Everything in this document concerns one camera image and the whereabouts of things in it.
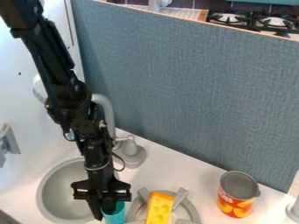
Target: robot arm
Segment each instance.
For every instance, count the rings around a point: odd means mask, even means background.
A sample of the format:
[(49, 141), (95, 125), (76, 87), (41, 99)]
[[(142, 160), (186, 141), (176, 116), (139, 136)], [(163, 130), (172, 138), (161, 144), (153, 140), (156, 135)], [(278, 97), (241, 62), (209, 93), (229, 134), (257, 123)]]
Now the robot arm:
[(0, 15), (12, 36), (23, 40), (38, 69), (48, 94), (45, 109), (85, 158), (88, 179), (71, 184), (73, 197), (86, 200), (100, 221), (101, 210), (111, 214), (118, 200), (131, 200), (130, 185), (115, 178), (113, 139), (87, 85), (77, 79), (73, 60), (54, 23), (42, 13), (39, 0), (0, 1)]

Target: round sink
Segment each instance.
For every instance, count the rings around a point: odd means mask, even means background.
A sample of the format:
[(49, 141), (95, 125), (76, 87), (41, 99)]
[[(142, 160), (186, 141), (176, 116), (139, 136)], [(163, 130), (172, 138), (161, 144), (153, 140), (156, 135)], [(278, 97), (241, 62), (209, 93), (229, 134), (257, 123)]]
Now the round sink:
[(59, 164), (39, 184), (39, 211), (54, 223), (82, 224), (94, 219), (85, 200), (73, 199), (72, 182), (87, 179), (83, 158)]

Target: orange can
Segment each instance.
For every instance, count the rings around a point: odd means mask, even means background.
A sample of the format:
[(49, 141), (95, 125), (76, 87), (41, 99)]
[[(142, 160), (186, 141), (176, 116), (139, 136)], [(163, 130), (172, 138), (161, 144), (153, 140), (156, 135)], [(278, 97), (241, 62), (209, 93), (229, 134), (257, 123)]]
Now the orange can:
[(241, 171), (228, 171), (222, 175), (217, 196), (217, 206), (230, 217), (247, 217), (254, 205), (254, 198), (261, 195), (256, 181)]

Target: blue-gray backsplash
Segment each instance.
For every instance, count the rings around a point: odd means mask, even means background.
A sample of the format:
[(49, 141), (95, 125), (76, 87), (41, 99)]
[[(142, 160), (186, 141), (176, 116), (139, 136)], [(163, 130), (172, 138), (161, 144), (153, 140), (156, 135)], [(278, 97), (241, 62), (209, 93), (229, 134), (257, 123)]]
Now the blue-gray backsplash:
[(289, 189), (299, 43), (106, 3), (73, 10), (87, 84), (112, 101), (117, 127)]
[(243, 3), (258, 3), (258, 4), (285, 4), (285, 5), (299, 5), (299, 0), (233, 0), (234, 2)]

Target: blue cup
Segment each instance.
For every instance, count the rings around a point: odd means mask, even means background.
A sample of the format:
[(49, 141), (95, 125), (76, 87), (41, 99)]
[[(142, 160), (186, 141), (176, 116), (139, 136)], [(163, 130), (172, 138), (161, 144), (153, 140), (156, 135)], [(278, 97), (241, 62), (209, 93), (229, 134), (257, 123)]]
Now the blue cup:
[(125, 222), (125, 203), (117, 201), (115, 211), (112, 214), (106, 214), (102, 211), (106, 224), (124, 224)]

